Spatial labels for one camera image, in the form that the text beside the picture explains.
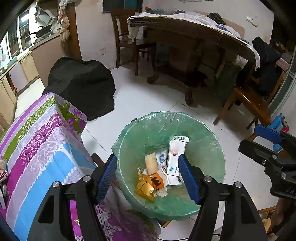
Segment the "person's right hand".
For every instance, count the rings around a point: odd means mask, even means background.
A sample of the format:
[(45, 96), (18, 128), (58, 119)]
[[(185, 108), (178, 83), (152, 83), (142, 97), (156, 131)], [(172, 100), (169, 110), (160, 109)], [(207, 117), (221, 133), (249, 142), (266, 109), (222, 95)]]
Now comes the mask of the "person's right hand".
[(289, 205), (290, 205), (290, 201), (288, 199), (283, 199), (283, 198), (278, 199), (274, 213), (271, 217), (271, 228), (274, 228), (275, 226), (278, 226), (282, 223), (284, 218), (284, 211), (287, 210)]

